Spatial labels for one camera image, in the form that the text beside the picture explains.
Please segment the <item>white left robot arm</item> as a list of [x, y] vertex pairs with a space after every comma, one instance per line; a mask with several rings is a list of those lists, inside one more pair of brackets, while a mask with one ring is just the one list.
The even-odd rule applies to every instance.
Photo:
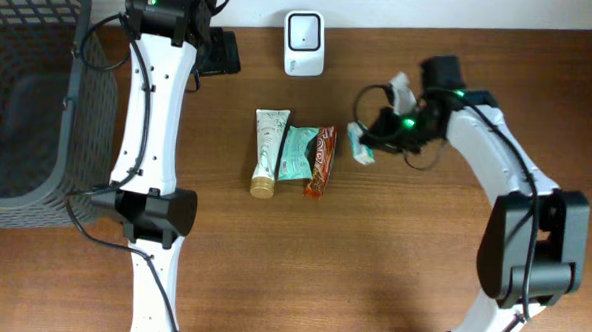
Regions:
[[176, 319], [177, 269], [198, 196], [176, 181], [176, 145], [188, 84], [235, 74], [235, 34], [211, 24], [219, 0], [125, 0], [121, 21], [130, 45], [130, 97], [120, 154], [109, 184], [91, 192], [110, 209], [132, 257], [130, 332], [181, 332]]

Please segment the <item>white tube with gold cap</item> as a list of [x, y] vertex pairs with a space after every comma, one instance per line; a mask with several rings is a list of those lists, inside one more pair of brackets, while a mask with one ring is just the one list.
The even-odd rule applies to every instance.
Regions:
[[274, 196], [277, 160], [289, 115], [286, 109], [256, 111], [258, 153], [250, 184], [250, 193], [255, 198]]

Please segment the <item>teal snack packet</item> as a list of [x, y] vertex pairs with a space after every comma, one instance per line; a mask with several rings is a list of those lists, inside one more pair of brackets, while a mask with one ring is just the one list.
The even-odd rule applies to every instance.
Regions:
[[279, 161], [279, 181], [310, 179], [310, 149], [319, 132], [318, 128], [291, 126], [286, 134], [283, 152]]

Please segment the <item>small Kleenex tissue pack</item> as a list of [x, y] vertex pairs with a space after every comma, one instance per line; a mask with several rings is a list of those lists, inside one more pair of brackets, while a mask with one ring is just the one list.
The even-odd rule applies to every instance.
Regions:
[[351, 144], [352, 157], [357, 163], [361, 165], [370, 165], [374, 163], [374, 153], [371, 148], [361, 144], [360, 139], [363, 131], [355, 122], [350, 122], [347, 125], [347, 134]]

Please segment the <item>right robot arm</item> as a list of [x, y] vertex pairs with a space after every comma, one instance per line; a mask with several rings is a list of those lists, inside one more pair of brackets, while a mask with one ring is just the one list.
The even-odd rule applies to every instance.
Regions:
[[477, 251], [480, 291], [465, 318], [448, 332], [520, 332], [584, 275], [590, 203], [564, 191], [529, 158], [487, 90], [470, 90], [456, 56], [420, 65], [421, 95], [398, 73], [381, 84], [389, 102], [370, 126], [353, 120], [353, 156], [373, 152], [409, 156], [431, 141], [456, 149], [485, 191], [492, 211]]

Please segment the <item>red snack bar wrapper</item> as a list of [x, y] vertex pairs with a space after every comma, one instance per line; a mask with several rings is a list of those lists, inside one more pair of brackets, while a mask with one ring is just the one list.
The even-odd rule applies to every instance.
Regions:
[[337, 133], [335, 126], [328, 126], [322, 127], [317, 134], [312, 177], [304, 188], [306, 197], [321, 198], [325, 192], [335, 156]]

